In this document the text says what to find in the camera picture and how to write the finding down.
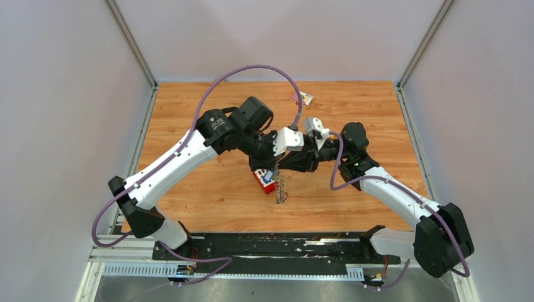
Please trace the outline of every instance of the robotic arm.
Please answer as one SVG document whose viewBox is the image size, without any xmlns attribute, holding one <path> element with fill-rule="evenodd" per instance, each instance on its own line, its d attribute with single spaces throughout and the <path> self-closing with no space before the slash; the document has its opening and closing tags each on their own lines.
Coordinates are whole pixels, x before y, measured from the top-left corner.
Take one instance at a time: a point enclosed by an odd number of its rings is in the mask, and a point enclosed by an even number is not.
<svg viewBox="0 0 534 302">
<path fill-rule="evenodd" d="M 111 179 L 108 186 L 114 196 L 124 191 L 125 187 L 134 186 L 133 190 L 117 200 L 133 234 L 137 238 L 152 236 L 171 249 L 182 246 L 189 238 L 185 227 L 168 218 L 156 203 L 185 175 L 222 152 L 239 149 L 249 156 L 252 170 L 274 169 L 278 163 L 279 169 L 314 172 L 319 162 L 336 159 L 340 149 L 339 140 L 330 138 L 330 130 L 323 127 L 321 120 L 307 118 L 304 121 L 305 133 L 284 127 L 280 131 L 264 134 L 260 128 L 269 121 L 267 128 L 273 116 L 273 112 L 254 97 L 248 98 L 239 108 L 208 110 L 198 119 L 196 130 L 180 153 L 174 150 L 184 143 L 184 138 L 136 175 L 127 179 L 118 176 Z M 361 176 L 377 176 L 398 182 L 367 154 L 369 141 L 361 123 L 345 125 L 341 138 L 343 150 L 338 170 L 345 181 Z M 136 183 L 164 161 L 167 161 L 166 165 L 148 180 L 141 185 Z M 384 226 L 372 228 L 360 238 L 370 255 L 416 259 L 434 277 L 442 276 L 460 262 L 451 240 L 432 213 L 401 189 L 376 179 L 356 181 L 353 186 L 385 203 L 414 230 L 395 231 Z M 473 253 L 467 225 L 457 206 L 452 203 L 441 206 L 401 186 L 419 197 L 424 205 L 428 205 L 446 221 L 464 257 Z"/>
</svg>

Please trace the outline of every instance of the wooden table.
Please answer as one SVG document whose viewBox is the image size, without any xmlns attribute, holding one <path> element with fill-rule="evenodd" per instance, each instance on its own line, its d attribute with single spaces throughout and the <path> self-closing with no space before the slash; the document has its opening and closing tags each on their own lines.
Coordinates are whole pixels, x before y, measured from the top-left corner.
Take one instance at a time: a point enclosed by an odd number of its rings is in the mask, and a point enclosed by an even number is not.
<svg viewBox="0 0 534 302">
<path fill-rule="evenodd" d="M 160 85 L 139 169 L 182 138 L 209 85 Z M 299 82 L 298 87 L 315 96 L 311 107 L 303 109 L 299 129 L 304 129 L 302 120 L 307 116 L 320 118 L 333 131 L 341 131 L 350 121 L 362 122 L 372 158 L 395 178 L 426 194 L 391 82 Z M 224 82 L 203 109 L 239 106 L 247 97 L 256 96 L 275 113 L 271 129 L 280 129 L 288 126 L 297 112 L 297 106 L 289 101 L 292 89 L 287 82 Z M 276 204 L 275 194 L 262 192 L 247 163 L 238 150 L 223 153 L 187 175 L 158 205 L 192 232 L 326 232 L 368 230 L 375 225 L 409 229 L 402 218 L 372 196 L 353 187 L 330 190 L 334 162 L 320 163 L 314 174 L 283 171 L 289 194 L 284 204 Z M 338 175 L 336 185 L 342 183 Z"/>
</svg>

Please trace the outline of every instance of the white wall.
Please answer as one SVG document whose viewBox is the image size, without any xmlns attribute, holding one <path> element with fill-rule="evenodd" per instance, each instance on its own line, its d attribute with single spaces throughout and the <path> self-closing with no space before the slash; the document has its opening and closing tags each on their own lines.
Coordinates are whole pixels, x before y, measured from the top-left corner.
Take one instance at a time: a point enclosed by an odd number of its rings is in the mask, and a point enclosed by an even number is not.
<svg viewBox="0 0 534 302">
<path fill-rule="evenodd" d="M 457 1 L 406 89 L 436 198 L 458 204 L 481 301 L 532 301 L 534 3 Z"/>
<path fill-rule="evenodd" d="M 73 301 L 151 92 L 103 1 L 2 1 L 0 41 L 0 301 Z"/>
<path fill-rule="evenodd" d="M 399 80 L 442 0 L 118 0 L 158 81 Z M 283 79 L 247 71 L 232 80 Z"/>
</svg>

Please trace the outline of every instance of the wood grain surface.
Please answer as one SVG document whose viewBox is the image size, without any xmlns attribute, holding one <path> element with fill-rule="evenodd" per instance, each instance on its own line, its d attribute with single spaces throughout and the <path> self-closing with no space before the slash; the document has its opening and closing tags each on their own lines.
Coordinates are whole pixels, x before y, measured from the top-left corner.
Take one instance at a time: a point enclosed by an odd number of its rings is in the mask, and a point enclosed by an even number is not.
<svg viewBox="0 0 534 302">
<path fill-rule="evenodd" d="M 190 127 L 193 113 L 210 83 L 161 84 L 157 93 L 139 170 L 172 147 Z M 301 91 L 315 96 L 307 116 L 320 118 L 326 128 L 341 131 L 350 121 L 362 122 L 370 141 L 369 154 L 390 174 L 426 195 L 394 87 L 387 81 L 298 82 Z M 239 106 L 256 96 L 275 113 L 271 129 L 288 126 L 297 106 L 287 82 L 223 82 L 208 98 L 203 111 Z M 226 152 L 187 175 L 163 196 L 158 206 L 192 232 L 285 232 L 367 230 L 386 225 L 409 226 L 374 197 L 346 187 L 329 188 L 334 162 L 320 163 L 315 173 L 283 171 L 289 194 L 276 204 L 253 178 L 247 157 Z M 338 175 L 336 185 L 343 183 Z"/>
</svg>

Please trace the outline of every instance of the metal frame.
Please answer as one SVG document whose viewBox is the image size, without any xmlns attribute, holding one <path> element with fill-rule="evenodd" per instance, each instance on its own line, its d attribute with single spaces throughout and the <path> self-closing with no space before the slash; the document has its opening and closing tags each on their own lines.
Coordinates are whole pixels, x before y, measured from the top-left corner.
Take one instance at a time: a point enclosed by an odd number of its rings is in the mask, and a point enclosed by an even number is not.
<svg viewBox="0 0 534 302">
<path fill-rule="evenodd" d="M 146 138 L 147 129 L 149 122 L 152 116 L 152 110 L 154 109 L 154 104 L 156 102 L 156 95 L 158 92 L 158 83 L 154 79 L 152 72 L 150 71 L 149 66 L 144 60 L 139 47 L 137 46 L 128 26 L 120 13 L 120 10 L 117 6 L 115 0 L 104 0 L 110 14 L 116 22 L 117 27 L 121 31 L 126 43 L 130 47 L 132 54 L 134 55 L 137 63 L 139 64 L 145 78 L 152 87 L 152 96 L 148 102 L 147 110 L 143 119 L 143 124 L 139 133 L 138 141 L 135 145 L 132 161 L 130 162 L 128 168 L 128 175 L 132 175 L 139 165 L 139 159 L 142 151 L 142 147 Z M 416 128 L 413 125 L 411 120 L 411 112 L 406 104 L 406 96 L 404 95 L 404 87 L 406 86 L 410 76 L 414 72 L 416 66 L 418 65 L 421 57 L 424 55 L 428 45 L 431 43 L 432 38 L 434 37 L 436 31 L 442 24 L 447 13 L 450 11 L 454 0 L 444 0 L 439 11 L 437 12 L 432 24 L 428 28 L 423 40 L 418 46 L 415 54 L 410 60 L 406 70 L 404 71 L 401 79 L 398 83 L 394 83 L 395 90 L 397 93 L 397 99 L 404 116 L 408 133 L 410 135 L 412 144 L 414 146 L 414 151 L 416 153 L 421 172 L 423 173 L 423 179 L 425 181 L 426 188 L 431 198 L 432 194 L 432 183 L 429 179 L 428 173 L 425 168 L 425 157 L 419 149 L 419 139 L 417 135 Z M 122 224 L 123 216 L 120 211 L 117 209 L 117 214 L 114 220 L 117 225 Z M 116 235 L 101 235 L 99 238 L 102 241 L 111 241 L 117 238 Z M 128 237 L 124 241 L 120 242 L 115 246 L 114 249 L 101 249 L 94 247 L 89 257 L 89 261 L 86 267 L 86 272 L 82 279 L 78 294 L 76 296 L 76 301 L 79 302 L 93 302 L 96 293 L 98 291 L 99 282 L 102 276 L 107 276 L 110 274 L 114 275 L 135 275 L 135 276 L 162 276 L 168 274 L 169 266 L 174 267 L 176 265 L 191 265 L 191 262 L 187 261 L 156 261 L 152 260 L 152 249 L 154 246 L 153 238 L 143 238 L 137 239 L 134 237 Z M 349 281 L 358 277 L 359 271 L 362 267 L 375 267 L 376 265 L 358 265 L 352 264 L 347 267 L 348 274 L 344 276 L 276 276 L 277 279 L 314 279 L 318 280 L 321 278 L 326 278 L 328 280 L 344 280 Z M 410 267 L 419 267 L 417 263 L 413 263 Z M 246 279 L 271 279 L 272 276 L 225 276 L 227 274 L 221 274 L 222 278 L 246 278 Z M 458 297 L 461 302 L 467 301 L 479 301 L 479 297 L 474 286 L 472 278 L 462 278 L 456 275 L 453 275 L 454 284 L 458 293 Z"/>
</svg>

